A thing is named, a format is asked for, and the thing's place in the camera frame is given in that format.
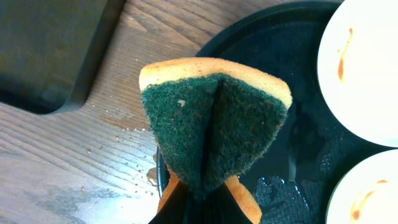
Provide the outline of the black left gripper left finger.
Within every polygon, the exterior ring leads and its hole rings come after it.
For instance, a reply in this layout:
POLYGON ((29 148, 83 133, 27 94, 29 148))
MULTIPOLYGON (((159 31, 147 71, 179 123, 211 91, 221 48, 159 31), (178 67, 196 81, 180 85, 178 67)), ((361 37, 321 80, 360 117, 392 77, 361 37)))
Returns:
POLYGON ((187 195, 186 185, 178 182, 160 212, 149 224, 184 224, 187 195))

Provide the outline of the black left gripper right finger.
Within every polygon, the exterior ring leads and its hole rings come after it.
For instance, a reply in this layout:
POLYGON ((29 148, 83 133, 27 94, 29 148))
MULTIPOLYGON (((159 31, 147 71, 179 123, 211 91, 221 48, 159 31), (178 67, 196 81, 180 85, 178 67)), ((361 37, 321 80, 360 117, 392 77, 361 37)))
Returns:
POLYGON ((232 193, 222 184, 214 191, 214 222, 217 224, 251 224, 232 193))

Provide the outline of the green and yellow sponge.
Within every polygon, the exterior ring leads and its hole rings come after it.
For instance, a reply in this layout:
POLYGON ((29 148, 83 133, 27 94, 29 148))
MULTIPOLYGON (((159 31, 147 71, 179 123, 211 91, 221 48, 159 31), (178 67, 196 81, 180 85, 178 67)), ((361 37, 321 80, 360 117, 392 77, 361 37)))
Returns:
POLYGON ((287 119, 286 82, 240 63, 192 57, 146 65, 139 88, 170 172, 157 214, 178 182, 188 190, 184 223, 214 222, 214 191, 226 184, 252 223, 262 212, 238 177, 263 156, 287 119))

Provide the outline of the mint plate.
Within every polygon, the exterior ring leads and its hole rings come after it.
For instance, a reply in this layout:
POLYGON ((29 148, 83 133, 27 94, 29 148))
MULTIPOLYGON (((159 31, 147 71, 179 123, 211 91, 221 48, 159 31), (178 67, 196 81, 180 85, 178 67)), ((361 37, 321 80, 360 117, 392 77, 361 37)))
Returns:
POLYGON ((397 224, 397 149, 354 166, 332 192, 326 224, 397 224))
POLYGON ((397 0, 343 1, 322 35, 317 73, 346 129, 397 147, 397 0))

